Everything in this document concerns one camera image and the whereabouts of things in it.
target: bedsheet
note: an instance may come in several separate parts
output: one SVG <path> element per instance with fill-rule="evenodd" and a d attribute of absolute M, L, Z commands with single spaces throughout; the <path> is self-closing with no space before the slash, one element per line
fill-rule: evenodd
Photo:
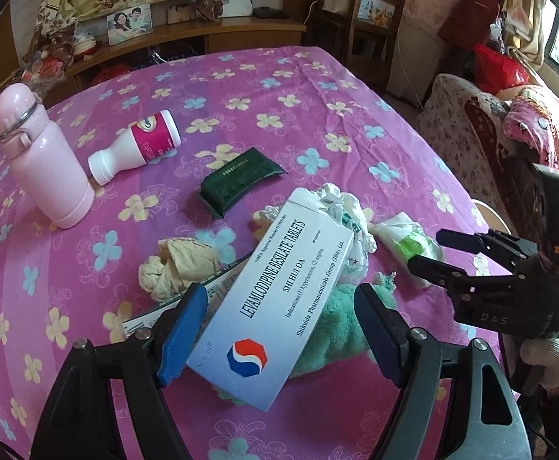
<path fill-rule="evenodd" d="M 367 219 L 404 211 L 430 235 L 441 228 L 486 230 L 446 164 L 391 107 L 317 48 L 287 47 L 192 57 L 85 90 L 51 109 L 75 154 L 87 157 L 144 116 L 168 109 L 182 145 L 96 188 L 75 227 L 50 223 L 20 188 L 0 151 L 0 440 L 27 458 L 36 424 L 72 342 L 124 339 L 121 322 L 152 306 L 138 265 L 156 241 L 195 237 L 228 263 L 256 245 L 252 214 L 279 205 L 297 186 L 333 182 L 354 193 Z M 257 185 L 223 220 L 196 195 L 202 178 L 255 146 L 287 171 Z M 499 273 L 485 258 L 448 250 L 471 274 Z M 382 246 L 374 272 L 397 271 L 398 310 L 442 341 L 497 337 L 453 321 L 437 287 L 416 290 Z M 129 459 L 139 459 L 124 389 L 113 386 Z M 194 459 L 357 460 L 366 458 L 398 395 L 363 355 L 290 380 L 269 412 L 231 399 L 185 370 L 165 389 Z M 433 458 L 449 382 L 421 458 Z"/>

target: wooden chair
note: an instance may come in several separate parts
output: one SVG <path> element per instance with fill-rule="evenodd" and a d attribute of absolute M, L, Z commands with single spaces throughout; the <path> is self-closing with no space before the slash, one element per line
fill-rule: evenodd
<path fill-rule="evenodd" d="M 349 0 L 345 15 L 323 10 L 324 0 L 317 0 L 307 27 L 305 42 L 319 44 L 351 70 L 355 76 L 373 87 L 377 93 L 384 94 L 390 78 L 390 67 L 405 0 L 381 1 L 395 7 L 388 28 L 358 20 L 361 0 Z M 324 35 L 320 31 L 324 27 L 333 29 L 333 31 L 326 31 Z M 321 43 L 316 39 L 320 35 L 321 38 L 325 38 Z"/>

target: green pouch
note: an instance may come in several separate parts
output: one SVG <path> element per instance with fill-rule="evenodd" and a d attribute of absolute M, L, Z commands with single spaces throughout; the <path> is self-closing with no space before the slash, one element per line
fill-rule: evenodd
<path fill-rule="evenodd" d="M 281 166 L 252 147 L 211 175 L 205 176 L 199 196 L 215 218 L 223 218 L 226 211 L 257 182 L 282 173 L 285 171 Z"/>

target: white glove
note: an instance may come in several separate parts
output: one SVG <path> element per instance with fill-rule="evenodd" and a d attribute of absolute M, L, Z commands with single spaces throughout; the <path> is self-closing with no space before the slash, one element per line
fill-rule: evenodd
<path fill-rule="evenodd" d="M 559 390 L 559 337 L 524 341 L 520 358 L 528 365 L 545 367 L 539 383 L 546 391 Z"/>

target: white plastic bottle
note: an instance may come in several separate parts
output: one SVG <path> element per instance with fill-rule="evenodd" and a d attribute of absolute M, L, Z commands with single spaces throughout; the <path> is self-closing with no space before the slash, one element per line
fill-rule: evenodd
<path fill-rule="evenodd" d="M 88 166 L 98 184 L 106 185 L 118 172 L 143 166 L 180 145 L 173 116 L 162 110 L 134 123 L 108 148 L 94 152 Z"/>

